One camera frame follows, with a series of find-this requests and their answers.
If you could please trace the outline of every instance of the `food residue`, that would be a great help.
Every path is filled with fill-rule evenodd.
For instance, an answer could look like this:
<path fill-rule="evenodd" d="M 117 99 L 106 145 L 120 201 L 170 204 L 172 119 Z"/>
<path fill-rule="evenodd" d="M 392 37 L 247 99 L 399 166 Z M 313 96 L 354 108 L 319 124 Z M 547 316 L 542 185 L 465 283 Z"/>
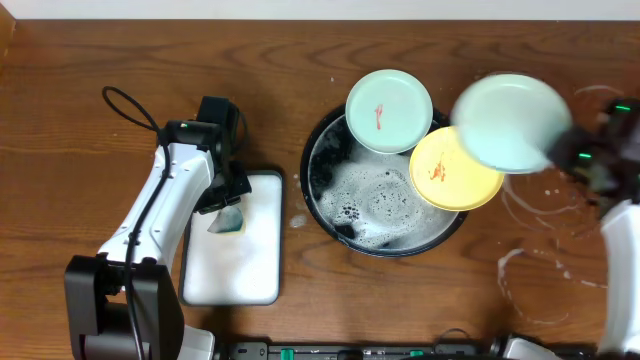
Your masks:
<path fill-rule="evenodd" d="M 380 105 L 378 105 L 378 107 L 375 110 L 375 112 L 376 112 L 376 123 L 378 124 L 378 130 L 380 130 L 380 117 L 382 116 L 382 108 L 383 108 L 383 105 L 380 104 Z"/>
<path fill-rule="evenodd" d="M 435 178 L 440 178 L 440 182 L 444 182 L 444 177 L 445 177 L 445 168 L 444 165 L 442 165 L 442 156 L 444 154 L 440 154 L 440 161 L 438 161 L 438 164 L 436 165 L 436 168 L 433 169 L 433 174 L 431 173 L 431 171 L 429 171 L 429 176 L 431 176 L 431 180 L 434 180 Z"/>

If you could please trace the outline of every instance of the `wooden table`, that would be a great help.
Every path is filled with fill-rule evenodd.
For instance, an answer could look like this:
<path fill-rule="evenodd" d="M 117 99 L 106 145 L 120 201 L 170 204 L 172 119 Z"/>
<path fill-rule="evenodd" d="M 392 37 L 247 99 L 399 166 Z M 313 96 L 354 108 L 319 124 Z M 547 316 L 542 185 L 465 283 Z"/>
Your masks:
<path fill-rule="evenodd" d="M 308 219 L 285 227 L 274 305 L 184 307 L 189 325 L 224 340 L 423 343 L 459 327 L 596 342 L 605 248 L 595 211 L 557 171 L 510 181 L 535 209 L 577 208 L 537 215 L 501 193 L 443 245 L 402 259 L 332 240 L 299 208 L 295 176 L 315 124 L 381 68 L 414 74 L 442 111 L 487 74 L 530 74 L 594 127 L 606 99 L 639 95 L 638 34 L 631 23 L 20 21 L 0 86 L 0 358 L 70 358 L 64 268 L 111 236 L 150 171 L 153 136 L 107 108 L 104 85 L 161 122 L 191 118 L 203 95 L 229 97 L 253 134 L 240 158 L 281 167 L 286 223 Z M 498 262 L 514 249 L 503 294 Z"/>

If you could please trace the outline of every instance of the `black cable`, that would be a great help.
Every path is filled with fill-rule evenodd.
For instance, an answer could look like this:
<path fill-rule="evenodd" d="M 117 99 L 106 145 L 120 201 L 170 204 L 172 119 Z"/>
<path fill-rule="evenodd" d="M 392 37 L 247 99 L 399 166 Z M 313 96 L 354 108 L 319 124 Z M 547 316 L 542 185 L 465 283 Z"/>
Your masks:
<path fill-rule="evenodd" d="M 240 141 L 239 144 L 236 144 L 236 140 L 238 137 L 238 133 L 236 132 L 235 136 L 233 137 L 233 150 L 231 150 L 231 155 L 234 155 L 235 153 L 240 151 L 240 149 L 242 149 L 242 147 L 249 140 L 249 127 L 247 126 L 247 118 L 244 117 L 243 113 L 240 113 L 240 120 L 242 120 L 242 125 L 244 126 L 244 134 L 242 135 L 242 141 Z"/>
<path fill-rule="evenodd" d="M 135 106 L 140 111 L 140 113 L 147 119 L 150 125 L 143 124 L 140 121 L 130 117 L 129 115 L 125 114 L 120 109 L 118 109 L 111 102 L 111 99 L 109 99 L 109 96 L 108 96 L 109 91 L 113 91 L 118 95 L 122 96 L 123 98 L 125 98 L 127 101 L 129 101 L 133 106 Z M 127 95 L 124 91 L 113 86 L 105 86 L 102 89 L 102 97 L 107 102 L 107 105 L 109 105 L 111 109 L 113 109 L 116 113 L 118 113 L 123 118 L 133 122 L 136 125 L 142 126 L 143 128 L 155 131 L 156 135 L 158 136 L 158 142 L 160 143 L 160 146 L 162 146 L 162 150 L 164 151 L 164 170 L 162 170 L 162 176 L 160 177 L 160 181 L 158 182 L 158 185 L 153 190 L 153 193 L 151 194 L 149 201 L 147 201 L 147 204 L 142 209 L 142 212 L 140 213 L 140 217 L 138 218 L 138 220 L 136 221 L 136 224 L 133 227 L 133 231 L 131 231 L 131 233 L 129 234 L 129 243 L 127 244 L 127 253 L 125 255 L 125 262 L 124 262 L 124 288 L 125 288 L 126 297 L 127 297 L 127 308 L 129 309 L 129 322 L 131 323 L 131 332 L 133 333 L 133 340 L 136 345 L 136 352 L 138 353 L 138 359 L 145 360 L 144 348 L 142 347 L 142 339 L 140 337 L 140 326 L 138 325 L 136 308 L 133 303 L 133 283 L 131 279 L 132 277 L 131 263 L 133 262 L 133 250 L 135 248 L 135 245 L 138 244 L 138 236 L 140 235 L 140 228 L 144 223 L 144 219 L 147 217 L 149 210 L 151 210 L 153 203 L 158 197 L 158 194 L 160 194 L 160 190 L 162 190 L 162 186 L 169 178 L 169 171 L 171 170 L 169 144 L 167 143 L 167 139 L 162 133 L 162 130 L 160 130 L 160 128 L 158 127 L 158 124 L 153 120 L 151 115 L 149 115 L 149 113 L 142 107 L 142 105 L 140 105 L 137 101 L 135 101 L 131 96 Z"/>

